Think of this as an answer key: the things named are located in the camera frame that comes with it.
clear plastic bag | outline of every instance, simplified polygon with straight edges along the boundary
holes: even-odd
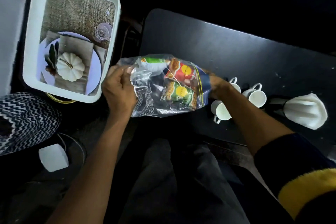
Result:
[[[208,104],[208,74],[192,62],[170,54],[122,58],[132,65],[131,82],[138,97],[132,117],[165,117],[194,111]]]

white mug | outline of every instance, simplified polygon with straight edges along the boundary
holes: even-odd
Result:
[[[227,110],[223,102],[220,100],[215,100],[214,102],[212,102],[210,109],[212,113],[215,115],[213,121],[217,124],[219,124],[221,120],[231,119],[229,111]]]
[[[240,87],[239,87],[238,84],[237,84],[237,77],[233,77],[233,78],[229,81],[229,83],[231,83],[231,85],[232,85],[236,90],[238,90],[239,93],[241,92],[241,89],[240,89]]]
[[[258,108],[262,107],[267,100],[266,94],[264,91],[261,91],[261,88],[261,83],[257,83],[250,89],[243,92],[243,95]]]

black and white zigzag bag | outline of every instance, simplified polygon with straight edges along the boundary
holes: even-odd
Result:
[[[0,120],[0,155],[5,155],[51,137],[61,113],[39,97],[19,92],[0,98]]]

cup handle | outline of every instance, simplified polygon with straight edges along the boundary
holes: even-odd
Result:
[[[251,89],[255,89],[255,90],[261,90],[261,88],[262,88],[262,85],[261,85],[261,83],[257,83],[257,84],[255,84]]]
[[[231,78],[231,80],[229,81],[229,83],[236,83],[237,82],[237,77],[233,77]]]
[[[221,122],[221,119],[219,119],[216,115],[215,117],[213,117],[213,121],[217,124],[219,124]]]

sleeve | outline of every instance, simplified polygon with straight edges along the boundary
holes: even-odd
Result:
[[[282,136],[258,150],[254,163],[281,205],[298,223],[316,219],[336,203],[336,163],[299,134]]]

